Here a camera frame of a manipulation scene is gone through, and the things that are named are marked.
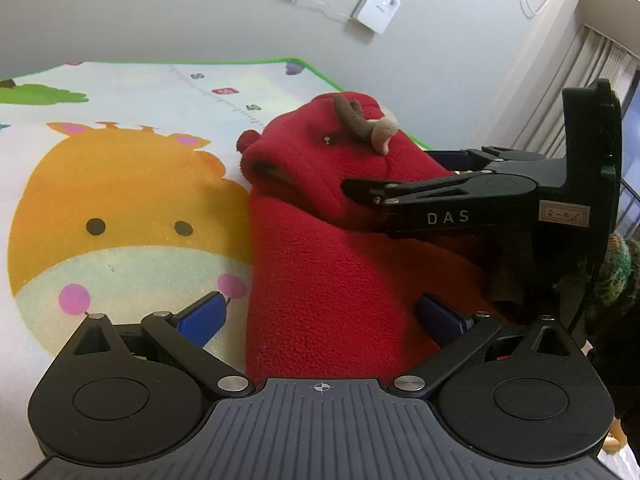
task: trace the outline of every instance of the embroidered eye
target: embroidered eye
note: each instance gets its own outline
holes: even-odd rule
[[[100,236],[107,228],[107,225],[101,218],[91,218],[90,220],[87,220],[85,227],[89,234],[93,236]]]
[[[174,229],[180,236],[191,236],[193,234],[191,224],[187,224],[187,222],[183,222],[182,220],[178,220],[174,224]]]

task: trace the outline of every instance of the white label sticker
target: white label sticker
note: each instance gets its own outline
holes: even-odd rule
[[[589,227],[590,210],[591,207],[588,205],[541,200],[540,209],[538,210],[538,220],[541,222],[552,222],[554,224]]]

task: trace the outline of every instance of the red fleece garment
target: red fleece garment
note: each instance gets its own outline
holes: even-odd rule
[[[366,119],[382,112],[358,100]],[[492,311],[484,274],[461,254],[471,237],[436,243],[374,232],[381,213],[353,203],[345,178],[417,181],[449,174],[398,131],[380,155],[342,127],[333,94],[238,140],[252,184],[254,279],[246,372],[267,377],[374,377],[388,381],[437,350],[414,316],[424,292],[469,314]]]

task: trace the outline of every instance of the curtain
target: curtain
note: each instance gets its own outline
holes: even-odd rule
[[[585,87],[598,78],[609,79],[611,87],[616,89],[616,83],[630,61],[631,55],[624,48],[582,26],[513,148],[548,157],[564,156],[562,89]]]

